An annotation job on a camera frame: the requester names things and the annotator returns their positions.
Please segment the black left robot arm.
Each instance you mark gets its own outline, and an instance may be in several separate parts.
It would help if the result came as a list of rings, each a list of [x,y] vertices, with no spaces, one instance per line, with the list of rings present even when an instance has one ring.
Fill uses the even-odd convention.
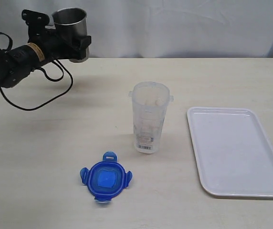
[[[66,8],[47,15],[23,10],[22,19],[28,26],[28,42],[0,49],[0,86],[12,88],[32,71],[55,60],[84,62],[89,58],[92,38],[87,33],[85,10]]]

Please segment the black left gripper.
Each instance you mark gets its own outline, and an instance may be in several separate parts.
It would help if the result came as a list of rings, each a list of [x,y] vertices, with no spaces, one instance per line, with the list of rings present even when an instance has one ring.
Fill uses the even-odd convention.
[[[34,50],[39,62],[53,60],[74,62],[89,58],[90,35],[66,39],[59,35],[55,29],[45,28],[50,24],[50,17],[47,14],[24,9],[21,12],[21,17],[28,25],[27,46]]]

